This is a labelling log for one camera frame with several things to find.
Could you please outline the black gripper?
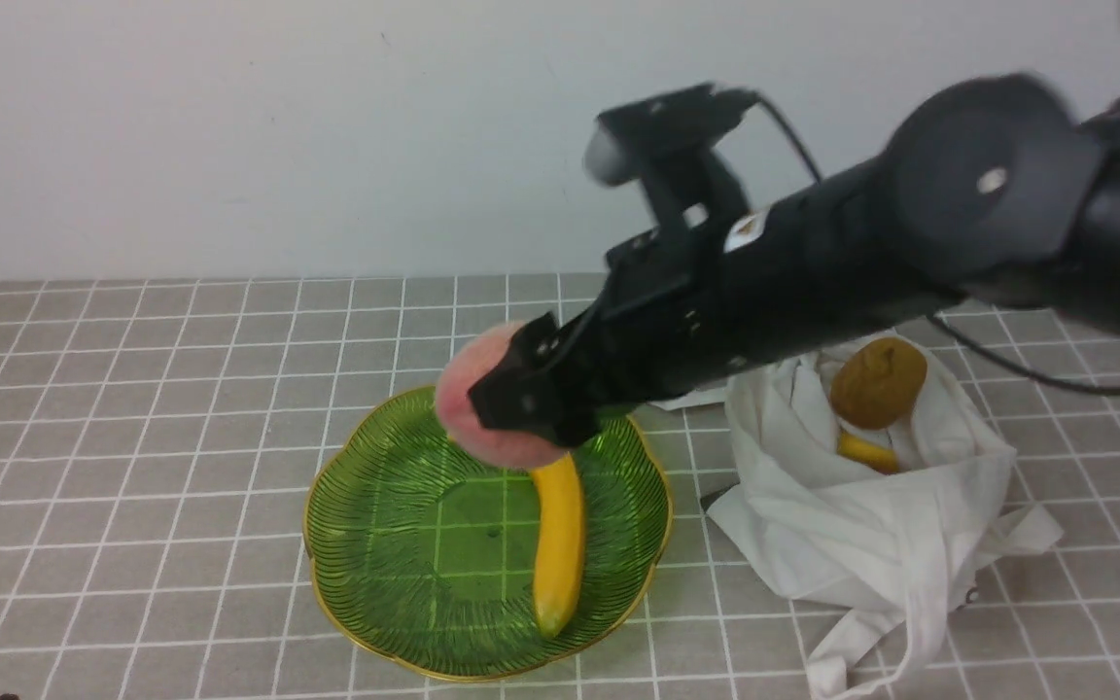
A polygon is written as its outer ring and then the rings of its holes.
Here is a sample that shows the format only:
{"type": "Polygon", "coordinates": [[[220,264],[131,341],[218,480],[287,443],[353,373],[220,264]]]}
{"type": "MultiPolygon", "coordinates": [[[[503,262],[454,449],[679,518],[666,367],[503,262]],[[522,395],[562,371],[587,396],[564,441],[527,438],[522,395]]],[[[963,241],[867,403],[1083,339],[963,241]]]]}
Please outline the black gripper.
{"type": "Polygon", "coordinates": [[[724,230],[636,236],[609,253],[595,300],[569,323],[545,312],[467,349],[470,448],[577,448],[615,416],[684,396],[728,371],[724,230]]]}

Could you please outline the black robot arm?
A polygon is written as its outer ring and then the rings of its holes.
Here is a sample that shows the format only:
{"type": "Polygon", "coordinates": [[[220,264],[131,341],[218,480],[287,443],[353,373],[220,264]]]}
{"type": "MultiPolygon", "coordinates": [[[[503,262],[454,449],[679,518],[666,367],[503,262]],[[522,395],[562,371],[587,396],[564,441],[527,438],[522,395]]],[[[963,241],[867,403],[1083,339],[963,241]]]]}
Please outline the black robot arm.
{"type": "Polygon", "coordinates": [[[1120,336],[1120,102],[1075,122],[1040,80],[945,88],[884,151],[755,216],[716,153],[758,105],[701,84],[603,112],[587,171],[654,225],[569,324],[529,321],[464,390],[472,420],[563,448],[640,404],[976,298],[1120,336]]]}

